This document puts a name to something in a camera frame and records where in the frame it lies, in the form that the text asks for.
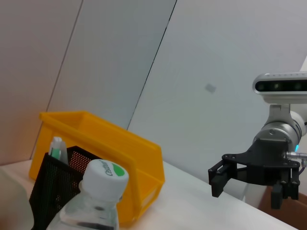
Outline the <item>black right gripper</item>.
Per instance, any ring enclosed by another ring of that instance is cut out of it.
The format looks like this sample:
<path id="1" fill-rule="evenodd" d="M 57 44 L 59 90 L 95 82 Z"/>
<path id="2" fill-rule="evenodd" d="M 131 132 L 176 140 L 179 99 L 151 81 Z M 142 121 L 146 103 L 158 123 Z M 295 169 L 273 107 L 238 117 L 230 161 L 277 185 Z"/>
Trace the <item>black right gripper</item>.
<path id="1" fill-rule="evenodd" d="M 208 170 L 212 196 L 219 197 L 230 179 L 249 184 L 273 185 L 271 208 L 280 209 L 284 199 L 299 198 L 300 163 L 285 157 L 286 141 L 257 139 L 247 151 L 225 154 Z"/>

